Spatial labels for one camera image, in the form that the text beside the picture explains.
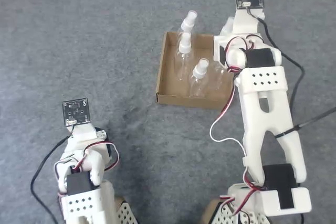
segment gray carpet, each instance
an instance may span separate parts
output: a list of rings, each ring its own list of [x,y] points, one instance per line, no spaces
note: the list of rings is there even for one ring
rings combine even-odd
[[[304,65],[295,122],[335,106],[336,0],[265,0],[277,44]],[[198,33],[218,34],[234,0],[0,0],[0,223],[51,223],[29,192],[46,153],[67,131],[61,101],[88,97],[95,126],[107,130],[121,163],[106,178],[142,224],[197,223],[208,202],[241,182],[242,153],[215,143],[215,110],[155,104],[161,43],[197,10]],[[290,89],[299,73],[284,60]],[[306,223],[336,219],[336,115],[300,132],[313,211]],[[237,97],[215,135],[241,139]],[[36,183],[61,223],[52,165]],[[284,161],[268,137],[265,164]],[[299,223],[299,216],[274,223]]]

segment white spray nozzle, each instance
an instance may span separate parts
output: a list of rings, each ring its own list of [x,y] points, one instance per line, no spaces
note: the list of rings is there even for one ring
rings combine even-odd
[[[195,66],[193,70],[193,76],[198,79],[202,79],[206,75],[208,66],[209,66],[209,61],[207,59],[204,59],[204,58],[200,59],[200,61],[198,62],[198,64]]]
[[[190,33],[182,33],[179,51],[183,54],[188,54],[191,52],[191,34]]]
[[[187,33],[190,33],[195,26],[195,19],[197,18],[197,12],[190,10],[181,24],[181,29]]]

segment cardboard tray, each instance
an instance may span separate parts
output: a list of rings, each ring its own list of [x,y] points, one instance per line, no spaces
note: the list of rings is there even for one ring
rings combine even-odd
[[[221,109],[230,96],[233,85],[233,75],[227,73],[223,85],[216,92],[210,91],[205,98],[190,98],[185,95],[188,89],[187,81],[181,83],[174,73],[174,56],[176,54],[177,33],[166,32],[163,38],[160,68],[156,84],[156,101],[159,104],[199,107],[206,109]],[[198,34],[192,41],[195,62],[207,58],[212,61],[214,54],[213,35]]]

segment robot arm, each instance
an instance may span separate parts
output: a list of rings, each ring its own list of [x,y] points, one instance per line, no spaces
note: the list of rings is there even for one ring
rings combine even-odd
[[[103,180],[104,171],[118,163],[119,153],[106,132],[90,123],[87,99],[63,102],[63,112],[72,134],[54,169],[66,223],[120,224],[127,218],[128,223],[137,224],[130,206],[122,198],[115,198],[112,184]],[[117,159],[106,168],[111,145]]]
[[[265,216],[309,212],[309,192],[298,187],[307,175],[298,132],[277,139],[285,153],[286,164],[263,166],[261,162],[260,151],[266,131],[277,135],[293,127],[288,87],[281,66],[281,52],[265,44],[257,31],[258,20],[254,16],[265,18],[263,0],[236,1],[235,18],[229,18],[221,34],[214,37],[214,60],[225,68],[236,70],[235,86],[239,91],[245,129],[243,163],[254,185],[262,189],[249,195],[250,188],[236,184],[230,187],[226,200],[234,199],[236,206],[244,203],[244,211]],[[267,108],[261,107],[261,100],[267,102]]]

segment plastic bottle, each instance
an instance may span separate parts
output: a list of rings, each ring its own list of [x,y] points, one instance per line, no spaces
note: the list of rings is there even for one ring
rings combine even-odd
[[[174,57],[174,71],[180,81],[187,82],[193,63],[194,54],[191,48],[191,35],[189,33],[182,33],[179,48]]]
[[[194,10],[190,10],[183,20],[180,28],[178,29],[177,43],[181,40],[182,33],[192,33],[192,29],[195,26],[195,19],[197,18],[197,12]]]
[[[209,88],[212,90],[218,90],[225,80],[224,75],[227,70],[218,61],[212,61],[208,68],[209,75]]]
[[[208,85],[208,75],[206,74],[208,66],[209,61],[207,59],[201,59],[195,66],[189,77],[190,97],[205,97]]]

